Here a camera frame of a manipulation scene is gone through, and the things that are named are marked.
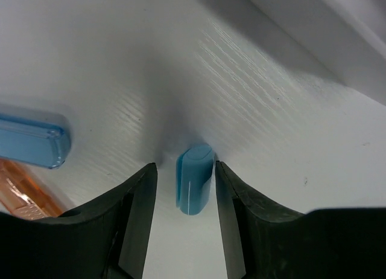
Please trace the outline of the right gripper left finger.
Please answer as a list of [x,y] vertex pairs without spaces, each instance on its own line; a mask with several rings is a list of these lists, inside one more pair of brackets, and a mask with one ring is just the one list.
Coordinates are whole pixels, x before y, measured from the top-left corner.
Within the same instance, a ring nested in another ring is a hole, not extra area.
[[1,214],[2,278],[141,278],[157,189],[149,163],[59,217]]

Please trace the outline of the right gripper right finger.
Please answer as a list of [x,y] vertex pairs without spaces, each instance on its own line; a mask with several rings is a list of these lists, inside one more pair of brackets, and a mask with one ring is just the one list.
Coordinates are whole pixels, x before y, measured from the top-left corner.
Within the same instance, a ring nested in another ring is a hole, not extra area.
[[385,209],[328,208],[303,214],[215,164],[229,278],[384,278]]

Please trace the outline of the light blue marker cap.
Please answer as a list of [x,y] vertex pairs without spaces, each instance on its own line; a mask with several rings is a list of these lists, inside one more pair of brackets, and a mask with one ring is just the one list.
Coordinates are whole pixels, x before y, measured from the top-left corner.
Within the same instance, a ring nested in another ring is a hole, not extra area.
[[176,161],[176,207],[186,215],[199,214],[207,205],[215,152],[208,144],[197,144]]

